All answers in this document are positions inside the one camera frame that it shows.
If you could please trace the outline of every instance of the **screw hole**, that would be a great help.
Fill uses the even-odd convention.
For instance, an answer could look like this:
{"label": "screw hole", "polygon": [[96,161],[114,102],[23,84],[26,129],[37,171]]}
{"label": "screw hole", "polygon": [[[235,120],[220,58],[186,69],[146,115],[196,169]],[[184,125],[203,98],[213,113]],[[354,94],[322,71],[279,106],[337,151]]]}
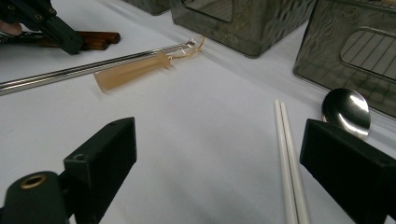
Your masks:
{"label": "screw hole", "polygon": [[83,161],[85,159],[85,155],[84,154],[78,154],[78,155],[74,156],[74,159],[76,161]]}

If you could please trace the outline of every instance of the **spoon bowl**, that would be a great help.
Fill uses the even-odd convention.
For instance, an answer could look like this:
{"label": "spoon bowl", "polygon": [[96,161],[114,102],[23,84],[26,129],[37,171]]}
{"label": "spoon bowl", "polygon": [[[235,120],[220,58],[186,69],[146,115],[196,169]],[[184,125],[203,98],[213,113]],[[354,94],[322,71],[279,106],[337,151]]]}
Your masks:
{"label": "spoon bowl", "polygon": [[323,100],[322,119],[334,124],[360,139],[370,130],[370,111],[366,100],[356,91],[334,89]]}

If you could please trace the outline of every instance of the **brass insert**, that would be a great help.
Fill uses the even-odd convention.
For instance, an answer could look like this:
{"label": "brass insert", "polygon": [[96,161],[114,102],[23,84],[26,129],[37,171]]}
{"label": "brass insert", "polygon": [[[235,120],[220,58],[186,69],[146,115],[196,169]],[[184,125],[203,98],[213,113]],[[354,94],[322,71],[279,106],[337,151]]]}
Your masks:
{"label": "brass insert", "polygon": [[44,183],[46,179],[47,177],[45,175],[32,175],[21,182],[21,189],[35,188]]}

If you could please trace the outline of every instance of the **white table surface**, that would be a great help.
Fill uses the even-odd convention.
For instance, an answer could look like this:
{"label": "white table surface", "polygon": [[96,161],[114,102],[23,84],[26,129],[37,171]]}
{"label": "white table surface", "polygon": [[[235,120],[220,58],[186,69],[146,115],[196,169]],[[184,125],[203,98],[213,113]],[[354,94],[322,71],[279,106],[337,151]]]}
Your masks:
{"label": "white table surface", "polygon": [[[0,76],[20,78],[157,49],[195,33],[171,12],[153,17],[120,0],[53,0],[75,30],[114,31],[118,45],[70,56],[0,46]],[[286,103],[297,155],[307,119],[328,91],[292,73],[306,24],[258,59],[207,39],[196,57],[109,94],[93,75],[0,96],[0,202],[18,178],[60,173],[103,126],[135,117],[137,163],[101,223],[285,223],[274,100]],[[396,158],[396,121],[372,112],[367,142]],[[300,166],[312,223],[353,221]]]}

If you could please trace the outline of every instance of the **black bracket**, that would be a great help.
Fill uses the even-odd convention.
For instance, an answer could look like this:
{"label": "black bracket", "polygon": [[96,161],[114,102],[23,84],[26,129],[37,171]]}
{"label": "black bracket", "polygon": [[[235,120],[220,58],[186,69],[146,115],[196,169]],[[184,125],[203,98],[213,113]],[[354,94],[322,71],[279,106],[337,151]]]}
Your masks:
{"label": "black bracket", "polygon": [[300,163],[358,224],[396,219],[396,160],[331,124],[306,122]]}
{"label": "black bracket", "polygon": [[14,182],[1,224],[99,223],[136,162],[134,119],[107,124],[64,159],[64,171],[38,172]]}

